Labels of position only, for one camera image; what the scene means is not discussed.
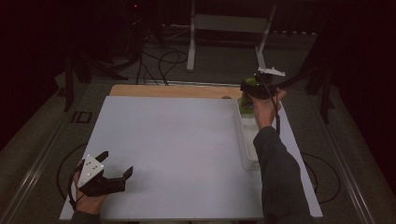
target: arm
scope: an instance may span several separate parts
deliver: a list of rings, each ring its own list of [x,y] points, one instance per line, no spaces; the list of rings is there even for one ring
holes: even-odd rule
[[[278,90],[278,103],[286,96]],[[300,175],[300,166],[282,144],[272,127],[275,117],[270,100],[250,97],[259,133],[253,144],[262,171],[262,211],[265,223],[314,223],[306,201]]]

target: dark sleeve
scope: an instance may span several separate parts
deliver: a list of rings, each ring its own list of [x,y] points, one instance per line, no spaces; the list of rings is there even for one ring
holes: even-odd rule
[[[262,211],[265,223],[315,223],[301,181],[300,166],[273,127],[253,141],[262,170]]]
[[[71,220],[72,224],[100,224],[100,215],[91,215],[88,213],[76,211]]]

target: black device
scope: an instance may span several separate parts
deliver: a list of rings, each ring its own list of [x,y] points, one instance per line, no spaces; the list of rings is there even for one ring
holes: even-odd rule
[[[242,81],[240,90],[256,98],[266,100],[270,98],[270,95],[276,95],[276,86],[271,84],[272,81],[273,75],[271,74],[255,74],[254,79],[248,78]]]
[[[88,180],[86,183],[84,183],[84,181],[82,181],[81,178],[78,181],[78,188],[82,193],[84,193],[84,195],[87,195],[88,197],[98,197],[106,194],[125,191],[126,180],[129,177],[131,177],[132,173],[134,172],[134,167],[132,166],[127,171],[125,171],[122,177],[105,178],[103,176],[104,174],[103,165],[101,165],[100,162],[105,160],[107,157],[108,157],[108,151],[105,151],[99,156],[97,156],[95,159],[87,158],[87,160],[82,161],[82,163],[78,167],[76,167],[76,169],[73,171],[73,174],[70,175],[69,198],[70,198],[70,203],[72,204],[74,209],[76,207],[76,203],[78,199],[77,201],[75,201],[72,195],[71,185],[73,183],[73,176],[78,171],[83,172],[84,166],[87,166],[88,168],[86,170],[90,172],[88,174],[81,173],[81,175],[91,175],[91,174],[93,175],[93,177],[90,180]]]

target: cable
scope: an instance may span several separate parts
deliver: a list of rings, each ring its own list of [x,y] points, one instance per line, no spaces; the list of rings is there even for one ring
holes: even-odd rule
[[[149,56],[149,57],[151,57],[151,58],[153,58],[153,59],[157,59],[157,60],[158,60],[158,69],[159,69],[160,75],[161,75],[161,77],[162,77],[162,79],[163,79],[163,83],[164,83],[166,86],[169,86],[169,83],[168,83],[168,81],[167,81],[167,79],[166,79],[166,76],[169,74],[169,72],[170,72],[172,69],[174,69],[174,68],[176,67],[176,65],[178,65],[179,63],[184,63],[184,62],[186,62],[186,61],[188,60],[187,53],[182,52],[182,51],[179,51],[179,50],[174,49],[174,48],[170,48],[170,47],[168,47],[168,48],[171,49],[171,51],[166,52],[166,53],[163,54],[160,58],[158,58],[158,57],[156,57],[156,56],[154,56],[154,55],[151,55],[151,54],[149,54],[149,53],[147,53],[147,52],[145,52],[145,51],[142,50],[142,53],[143,53],[143,54],[145,54],[145,55],[147,55],[147,56]],[[176,54],[177,54],[177,59],[176,59],[174,62],[170,62],[170,61],[167,61],[167,60],[164,59],[164,57],[166,57],[166,56],[168,56],[169,54],[172,54],[172,53],[176,53]],[[182,55],[185,56],[185,58],[184,58],[183,60],[180,60],[180,54],[182,54]],[[168,68],[168,69],[166,70],[166,72],[164,72],[164,71],[162,70],[162,67],[161,67],[162,63],[170,63],[170,64],[172,64],[172,65],[171,65],[170,68]],[[148,73],[150,74],[150,76],[154,79],[153,75],[150,73],[150,71],[147,69],[147,67],[143,64],[143,62],[142,62],[142,65],[146,68],[147,72],[148,72]]]
[[[170,40],[170,39],[172,39],[172,38],[174,38],[174,37],[177,37],[177,36],[179,36],[179,35],[183,35],[183,34],[187,33],[189,30],[190,30],[190,28],[189,28],[189,29],[186,29],[186,30],[184,30],[184,31],[182,31],[182,32],[179,32],[179,33],[176,34],[176,35],[169,36],[169,37],[166,38],[164,41]]]
[[[340,193],[340,190],[341,190],[341,181],[340,181],[340,177],[338,176],[338,174],[337,174],[337,172],[335,171],[335,169],[328,163],[328,162],[326,162],[325,160],[323,160],[323,159],[321,159],[321,158],[319,158],[319,157],[317,157],[317,156],[314,156],[314,155],[311,155],[311,154],[308,154],[308,153],[303,153],[303,152],[301,152],[301,154],[302,155],[305,155],[305,156],[309,156],[309,157],[312,157],[312,158],[315,158],[315,159],[317,159],[317,160],[319,160],[319,161],[322,161],[322,162],[324,162],[326,165],[328,165],[331,169],[332,169],[332,171],[334,172],[334,174],[335,174],[335,176],[337,177],[337,191],[335,192],[335,194],[331,197],[331,198],[329,198],[329,199],[327,199],[327,200],[324,200],[324,201],[321,201],[321,202],[319,202],[319,203],[329,203],[329,202],[331,202],[332,200],[334,200],[337,196],[338,196],[338,194]],[[317,179],[317,177],[316,177],[316,174],[315,174],[315,172],[311,169],[311,171],[312,171],[312,173],[314,174],[314,177],[315,177],[315,179],[316,179],[316,182],[317,182],[317,189],[318,189],[318,179]]]
[[[137,70],[137,76],[136,76],[136,83],[135,85],[137,85],[137,82],[139,81],[139,76],[140,76],[140,70],[142,68],[142,53],[140,52],[139,54],[139,69]]]
[[[305,166],[308,168],[308,170],[311,171],[312,175],[315,178],[314,192],[317,193],[317,191],[318,191],[318,177],[317,177],[317,174],[315,174],[314,170],[308,165],[308,163],[306,163],[305,160],[303,160],[303,162],[304,162]]]
[[[73,210],[75,210],[75,211],[76,211],[76,204],[77,204],[77,201],[74,200],[73,194],[72,194],[72,192],[73,192],[73,191],[72,191],[73,177],[74,177],[74,175],[81,169],[81,166],[82,166],[82,164],[81,164],[80,166],[76,167],[76,168],[73,170],[72,174],[69,176],[69,181],[68,181],[68,183],[67,183],[67,185],[69,186],[69,191],[68,191],[69,202],[70,202],[70,204],[72,205]]]
[[[61,196],[66,200],[66,195],[64,194],[64,192],[62,191],[62,188],[61,188],[61,184],[60,184],[60,179],[59,179],[59,175],[60,175],[60,173],[61,173],[61,169],[62,169],[62,166],[64,165],[64,162],[70,157],[70,155],[72,155],[74,152],[76,152],[77,150],[79,150],[79,149],[81,149],[82,147],[85,147],[85,146],[87,146],[88,145],[88,142],[87,143],[84,143],[84,144],[81,144],[81,145],[79,145],[78,147],[75,147],[73,150],[71,150],[69,153],[67,153],[67,155],[64,157],[64,159],[61,161],[61,164],[59,165],[59,167],[58,167],[58,171],[57,171],[57,173],[56,173],[56,186],[57,186],[57,188],[58,188],[58,190],[59,190],[59,193],[61,194]]]
[[[79,200],[81,200],[82,199],[82,197],[84,197],[85,196],[85,194],[83,193],[81,196],[79,196],[79,198],[76,200],[76,204],[79,202]]]
[[[267,93],[271,99],[271,102],[272,102],[272,104],[274,106],[274,110],[275,110],[276,132],[277,132],[277,135],[280,135],[280,116],[279,116],[279,113],[277,112],[277,93],[276,93],[276,103],[275,103],[274,97],[272,97],[270,90],[268,89],[267,85],[265,84],[264,78],[262,76],[257,76],[256,74],[254,76],[258,77],[260,79],[260,82],[267,90]]]

